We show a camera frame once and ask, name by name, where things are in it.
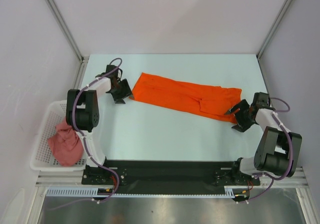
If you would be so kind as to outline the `orange t shirt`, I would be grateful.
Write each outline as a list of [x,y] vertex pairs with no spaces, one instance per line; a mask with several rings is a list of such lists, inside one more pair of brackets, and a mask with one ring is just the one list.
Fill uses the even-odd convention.
[[200,85],[142,73],[132,100],[236,124],[226,112],[241,101],[242,89]]

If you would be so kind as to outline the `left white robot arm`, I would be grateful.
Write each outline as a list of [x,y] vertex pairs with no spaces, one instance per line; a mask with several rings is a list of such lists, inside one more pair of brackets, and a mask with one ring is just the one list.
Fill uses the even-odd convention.
[[97,167],[93,178],[101,184],[110,179],[110,171],[103,167],[106,156],[101,144],[94,140],[93,130],[99,124],[99,98],[110,94],[115,104],[125,104],[125,99],[133,93],[127,79],[123,78],[120,65],[107,65],[106,71],[82,89],[70,89],[67,93],[65,119],[79,136],[86,153],[86,165]]

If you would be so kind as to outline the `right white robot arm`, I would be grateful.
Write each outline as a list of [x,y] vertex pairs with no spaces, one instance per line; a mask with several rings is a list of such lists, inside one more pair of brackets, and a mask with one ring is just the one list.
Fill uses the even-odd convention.
[[283,180],[294,175],[303,139],[280,120],[279,113],[288,112],[290,107],[283,101],[287,109],[275,109],[272,100],[278,99],[257,92],[251,104],[243,99],[226,111],[225,115],[235,117],[236,125],[232,129],[244,133],[258,125],[263,131],[254,156],[234,162],[230,176],[235,184],[243,184],[249,177]]

